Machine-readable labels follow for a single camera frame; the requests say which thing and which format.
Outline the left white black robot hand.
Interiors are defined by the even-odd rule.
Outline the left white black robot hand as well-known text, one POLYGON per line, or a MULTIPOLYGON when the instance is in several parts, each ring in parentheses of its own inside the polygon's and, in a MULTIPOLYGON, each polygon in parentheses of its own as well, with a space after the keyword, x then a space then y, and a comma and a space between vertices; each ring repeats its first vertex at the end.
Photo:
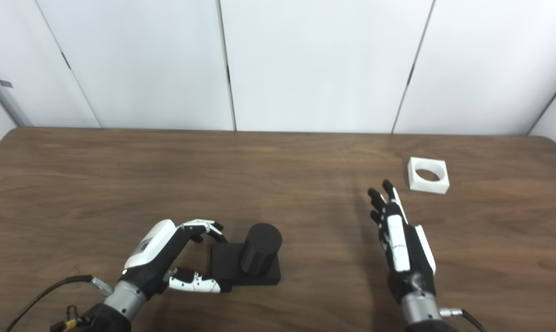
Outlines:
POLYGON ((223 226, 213 220, 195 219, 176 225, 162 220, 147 233, 125 262, 120 281, 138 288, 147 300, 171 288, 185 292, 228 293, 229 281, 214 279, 184 268, 172 268, 182 250, 192 241, 202 242, 208 235, 218 243, 226 243, 223 226))

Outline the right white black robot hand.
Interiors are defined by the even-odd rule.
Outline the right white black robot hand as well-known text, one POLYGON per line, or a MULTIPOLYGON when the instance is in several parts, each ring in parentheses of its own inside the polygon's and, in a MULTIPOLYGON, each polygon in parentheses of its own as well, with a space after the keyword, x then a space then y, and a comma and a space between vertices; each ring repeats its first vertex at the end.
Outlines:
POLYGON ((382 186, 388 198, 375 188, 368 189, 373 207, 369 216, 379 229, 389 269, 388 289, 398 303, 414 292, 436 296, 436 263, 423 227, 409 224, 393 183, 384 179, 382 186))

